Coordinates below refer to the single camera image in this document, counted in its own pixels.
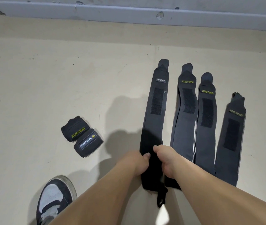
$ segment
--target gray wall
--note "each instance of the gray wall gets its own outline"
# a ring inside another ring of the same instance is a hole
[[[266,0],[0,0],[266,14]]]

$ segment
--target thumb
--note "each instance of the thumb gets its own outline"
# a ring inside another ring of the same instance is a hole
[[[144,158],[147,162],[149,161],[150,157],[151,157],[151,154],[150,154],[149,152],[143,155],[143,158]]]

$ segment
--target wall baseboard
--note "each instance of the wall baseboard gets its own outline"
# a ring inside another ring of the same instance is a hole
[[[266,15],[231,12],[15,1],[0,1],[0,12],[16,17],[266,30]]]

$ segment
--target brand label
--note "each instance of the brand label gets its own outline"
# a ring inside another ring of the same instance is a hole
[[[166,80],[164,80],[164,79],[160,79],[160,78],[157,78],[156,81],[158,81],[158,82],[162,82],[162,83],[166,83]]]
[[[211,95],[214,95],[214,92],[213,92],[213,91],[202,90],[201,92],[203,92],[203,93],[207,93],[207,94],[211,94]]]
[[[80,149],[83,150],[87,145],[89,145],[95,139],[97,139],[97,135],[93,132],[89,136],[87,136],[84,140],[81,141],[81,143],[79,144]]]
[[[182,80],[182,83],[194,83],[194,81],[193,80]]]
[[[74,138],[75,136],[79,135],[81,132],[83,132],[86,128],[83,127],[82,129],[79,129],[77,132],[75,132],[73,135],[71,135],[71,138]]]
[[[233,113],[233,114],[236,114],[236,115],[238,115],[238,116],[240,116],[240,117],[243,117],[243,114],[238,113],[238,112],[235,111],[235,110],[229,109],[229,111],[230,111],[231,113]]]

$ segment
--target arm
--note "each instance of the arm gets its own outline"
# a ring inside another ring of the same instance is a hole
[[[202,225],[266,224],[266,202],[232,186],[180,156],[154,146],[162,170],[175,178]]]
[[[135,176],[145,172],[150,154],[124,155],[115,167],[64,209],[50,225],[116,224],[124,198]]]

